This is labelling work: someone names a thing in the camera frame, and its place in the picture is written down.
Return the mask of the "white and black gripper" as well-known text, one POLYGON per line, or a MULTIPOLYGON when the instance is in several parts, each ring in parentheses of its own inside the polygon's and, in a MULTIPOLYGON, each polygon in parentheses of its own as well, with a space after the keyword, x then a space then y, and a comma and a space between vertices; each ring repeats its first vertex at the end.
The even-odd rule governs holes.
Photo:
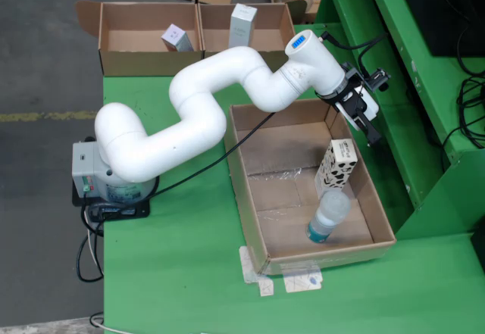
POLYGON ((379 106, 364 86, 356 86, 342 101, 336 103, 336 107, 355 130, 361 130, 365 134, 370 146, 380 141, 380 134, 371 122, 377 116, 379 106), (350 106, 353 96, 358 96, 357 102, 363 101, 366 107, 363 112, 357 111, 357 115, 354 117, 352 113, 355 107, 350 106))

